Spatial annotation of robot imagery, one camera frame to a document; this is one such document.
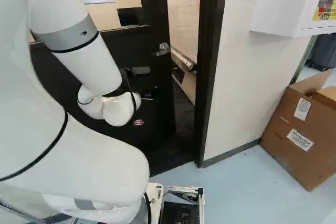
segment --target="white cabinet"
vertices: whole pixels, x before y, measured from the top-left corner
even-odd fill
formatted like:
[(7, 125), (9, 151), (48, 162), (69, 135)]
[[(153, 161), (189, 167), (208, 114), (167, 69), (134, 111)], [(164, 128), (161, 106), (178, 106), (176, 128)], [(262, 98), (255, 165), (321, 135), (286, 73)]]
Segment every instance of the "white cabinet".
[(257, 0), (251, 30), (289, 37), (336, 33), (336, 0)]

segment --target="trash can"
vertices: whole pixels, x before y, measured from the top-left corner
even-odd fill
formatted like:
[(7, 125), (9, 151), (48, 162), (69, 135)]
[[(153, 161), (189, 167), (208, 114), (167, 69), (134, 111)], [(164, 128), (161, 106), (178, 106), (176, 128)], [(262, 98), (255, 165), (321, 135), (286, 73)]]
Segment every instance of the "trash can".
[(336, 33), (320, 35), (306, 65), (320, 71), (336, 67)]

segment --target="white label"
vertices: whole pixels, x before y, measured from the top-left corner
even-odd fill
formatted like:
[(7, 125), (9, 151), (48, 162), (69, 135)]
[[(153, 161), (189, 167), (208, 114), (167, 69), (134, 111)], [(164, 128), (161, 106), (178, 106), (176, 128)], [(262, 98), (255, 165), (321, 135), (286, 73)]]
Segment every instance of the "white label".
[(305, 121), (310, 109), (311, 103), (307, 100), (300, 98), (296, 110), (294, 112), (294, 117)]
[(313, 146), (314, 142), (310, 141), (305, 136), (302, 136), (297, 130), (292, 129), (287, 138), (295, 143), (298, 147), (305, 150), (306, 152)]

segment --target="cardboard box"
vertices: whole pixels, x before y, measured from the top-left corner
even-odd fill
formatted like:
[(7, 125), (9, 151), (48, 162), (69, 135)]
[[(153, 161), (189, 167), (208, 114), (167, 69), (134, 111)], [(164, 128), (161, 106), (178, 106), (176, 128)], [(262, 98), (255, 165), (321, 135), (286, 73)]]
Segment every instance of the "cardboard box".
[(324, 105), (336, 110), (336, 87), (330, 86), (316, 91), (312, 96), (314, 101), (323, 103)]
[(311, 98), (330, 74), (288, 86), (260, 143), (308, 191), (336, 172), (336, 110)]

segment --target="dark door frame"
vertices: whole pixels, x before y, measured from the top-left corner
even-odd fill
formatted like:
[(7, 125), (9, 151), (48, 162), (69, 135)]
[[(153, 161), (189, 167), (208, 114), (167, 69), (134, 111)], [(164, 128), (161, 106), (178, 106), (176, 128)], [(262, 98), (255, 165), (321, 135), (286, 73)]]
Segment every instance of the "dark door frame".
[(203, 157), (216, 74), (225, 0), (200, 0), (195, 105), (195, 163)]

